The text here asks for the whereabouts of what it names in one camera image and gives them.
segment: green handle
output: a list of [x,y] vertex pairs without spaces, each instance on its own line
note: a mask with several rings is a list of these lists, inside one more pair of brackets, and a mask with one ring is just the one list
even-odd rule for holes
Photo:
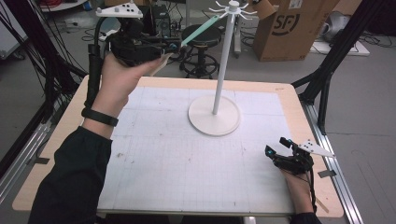
[[214,16],[210,18],[207,22],[202,24],[196,31],[189,35],[183,42],[181,42],[181,47],[186,46],[190,41],[192,41],[196,36],[200,35],[203,31],[209,28],[213,23],[219,20],[219,16]]

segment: black wristband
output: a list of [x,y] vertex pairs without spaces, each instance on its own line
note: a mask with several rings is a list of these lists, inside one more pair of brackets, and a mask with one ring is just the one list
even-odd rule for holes
[[85,107],[81,111],[81,115],[84,118],[93,119],[95,121],[98,121],[98,122],[101,122],[101,123],[104,123],[104,124],[107,124],[107,125],[110,125],[110,126],[113,126],[113,127],[116,127],[117,123],[119,122],[119,120],[116,119],[116,118],[113,118],[113,117],[111,117],[109,115],[106,115],[106,114],[102,114],[102,113],[94,111],[94,110],[91,110],[88,107]]

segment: table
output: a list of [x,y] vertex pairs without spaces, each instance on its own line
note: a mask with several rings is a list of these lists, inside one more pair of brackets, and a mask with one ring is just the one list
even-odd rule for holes
[[[168,90],[175,89],[195,89],[195,90],[214,90],[217,82],[215,80],[202,80],[202,79],[181,79],[181,78],[164,78],[164,77],[142,77],[139,82],[141,88],[166,88]],[[249,91],[249,92],[269,92],[276,94],[283,109],[291,138],[296,143],[301,143],[306,139],[315,139],[309,124],[305,118],[304,111],[301,108],[297,94],[290,84],[278,83],[259,83],[259,82],[241,82],[241,81],[224,81],[223,89],[225,91]],[[33,199],[37,191],[38,185],[45,175],[50,171],[53,166],[53,153],[60,146],[62,141],[73,132],[77,126],[82,122],[80,111],[83,108],[83,103],[86,97],[87,78],[84,78],[80,85],[75,97],[67,107],[64,116],[60,120],[57,128],[52,134],[51,139],[47,143],[40,157],[49,158],[48,164],[36,164],[32,172],[27,177],[19,194],[17,195],[13,208],[15,210],[28,211],[31,209]],[[320,156],[313,156],[315,161],[314,172],[326,170],[323,159]],[[318,216],[319,217],[341,217],[344,212],[339,202],[337,194],[332,185],[329,177],[320,178],[316,174],[315,180],[317,202],[318,202]],[[280,189],[285,189],[285,186],[279,186]],[[263,195],[256,195],[258,198],[264,197]],[[221,213],[219,210],[202,211],[202,210],[173,210],[164,208],[156,208],[155,210],[147,210],[145,207],[134,210],[125,209],[109,209],[98,208],[99,212],[107,213],[155,213],[155,214],[176,214],[176,215],[235,215],[235,216],[284,216],[292,213],[292,206],[290,201],[286,204],[281,204],[283,211],[272,211],[272,204],[264,204],[261,210],[246,212],[239,210],[227,210]]]

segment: gray floor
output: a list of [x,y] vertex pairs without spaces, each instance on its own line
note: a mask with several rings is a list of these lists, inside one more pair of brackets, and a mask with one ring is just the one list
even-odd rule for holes
[[[88,69],[83,31],[64,33],[71,54]],[[396,48],[366,43],[369,57],[347,56],[332,79],[327,133],[364,223],[396,220]],[[210,54],[220,58],[221,45]],[[324,55],[310,53],[304,61],[259,63],[251,48],[239,59],[230,55],[226,79],[291,83],[315,71]],[[41,106],[43,92],[28,60],[0,62],[0,158]],[[178,64],[166,66],[159,77],[184,77]],[[29,167],[0,206],[0,223],[26,223],[28,213],[13,211],[11,203]],[[347,223],[345,217],[322,218],[323,223]],[[258,223],[287,223],[284,218],[259,218]]]

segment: grid paper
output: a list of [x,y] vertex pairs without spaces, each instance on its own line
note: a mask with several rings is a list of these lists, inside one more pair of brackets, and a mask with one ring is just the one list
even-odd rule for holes
[[265,156],[290,138],[277,94],[222,91],[242,119],[231,134],[212,137],[189,122],[191,102],[212,90],[139,87],[112,135],[98,210],[173,213],[293,213],[283,175]]

